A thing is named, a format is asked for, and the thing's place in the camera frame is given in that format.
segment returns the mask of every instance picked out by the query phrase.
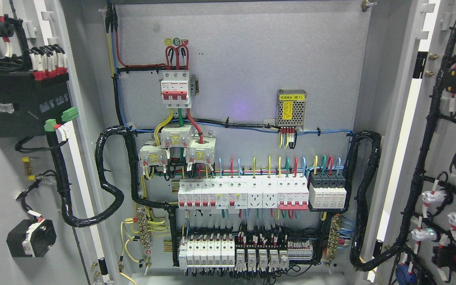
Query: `yellow wire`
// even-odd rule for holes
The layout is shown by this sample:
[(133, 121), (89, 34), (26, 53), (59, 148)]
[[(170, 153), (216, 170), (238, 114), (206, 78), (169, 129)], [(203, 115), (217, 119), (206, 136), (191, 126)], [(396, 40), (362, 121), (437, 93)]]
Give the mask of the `yellow wire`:
[(159, 125), (157, 125), (157, 127), (154, 129), (154, 139), (156, 140), (157, 146), (161, 145), (159, 132), (164, 126), (166, 126), (168, 123), (170, 123), (170, 121), (173, 119), (173, 114), (174, 114), (173, 109), (170, 109), (170, 115), (164, 121), (162, 121)]
[(128, 279), (131, 283), (133, 283), (133, 285), (137, 285), (136, 282), (130, 276), (127, 276), (123, 272), (119, 272), (119, 274), (121, 274), (121, 276), (124, 276), (126, 279)]
[(316, 168), (318, 168), (318, 156), (315, 155), (314, 156), (314, 165), (313, 165), (313, 168), (314, 168), (314, 175), (316, 175)]
[(105, 36), (106, 36), (106, 44), (108, 47), (108, 59), (110, 61), (110, 74), (113, 74), (115, 68), (114, 68), (114, 59), (112, 58), (112, 43), (110, 41), (110, 34), (106, 33)]
[(281, 178), (281, 157), (279, 157), (279, 168), (277, 171), (279, 171), (279, 178)]
[[(363, 262), (363, 263), (366, 263), (361, 257), (360, 257), (360, 261)], [(373, 270), (371, 270), (371, 271), (372, 271), (372, 272), (374, 273), (374, 275), (376, 276), (376, 279), (378, 280), (378, 283), (382, 285), (383, 282), (381, 281), (381, 278), (380, 278), (380, 275), (378, 274), (378, 272), (377, 272), (375, 269), (373, 269)]]
[(268, 178), (270, 178), (271, 156), (268, 156)]
[(126, 240), (126, 242), (124, 243), (124, 250), (126, 251), (126, 255), (134, 262), (136, 263), (140, 263), (140, 261), (136, 260), (131, 254), (130, 252), (128, 251), (128, 243), (130, 242), (131, 240)]
[(287, 133), (286, 134), (286, 146), (284, 146), (284, 148), (288, 148), (288, 144), (290, 143), (290, 134)]

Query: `red wire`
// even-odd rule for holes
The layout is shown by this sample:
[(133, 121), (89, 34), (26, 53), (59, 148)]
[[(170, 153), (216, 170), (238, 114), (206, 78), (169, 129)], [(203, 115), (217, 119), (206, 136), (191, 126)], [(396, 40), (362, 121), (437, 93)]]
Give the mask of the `red wire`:
[(333, 168), (333, 156), (328, 157), (328, 161), (326, 162), (326, 168), (330, 165), (330, 170), (328, 171), (328, 175), (332, 175), (332, 168)]
[(203, 132), (201, 132), (201, 129), (200, 129), (200, 126), (196, 123), (196, 121), (193, 119), (193, 117), (191, 116), (191, 112), (190, 112), (191, 109), (187, 108), (186, 109), (186, 114), (188, 115), (188, 120), (191, 122), (191, 124), (195, 127), (195, 129), (198, 131), (198, 135), (199, 135), (199, 140), (198, 140), (198, 143), (199, 144), (203, 144)]
[(233, 178), (233, 158), (232, 158), (232, 162), (230, 162), (230, 171), (232, 172), (232, 178)]
[(296, 177), (296, 169), (298, 167), (298, 157), (295, 157), (295, 176), (293, 177)]
[(186, 45), (182, 44), (177, 47), (177, 54), (179, 54), (179, 51), (181, 50), (181, 48), (184, 48), (186, 50), (186, 61), (184, 63), (184, 69), (188, 70), (188, 68), (190, 66), (190, 50), (188, 49), (188, 47), (186, 47)]
[(117, 53), (117, 60), (119, 63), (124, 67), (165, 67), (165, 63), (159, 63), (157, 65), (126, 65), (122, 62), (121, 56), (119, 55), (119, 32), (116, 31), (116, 53)]

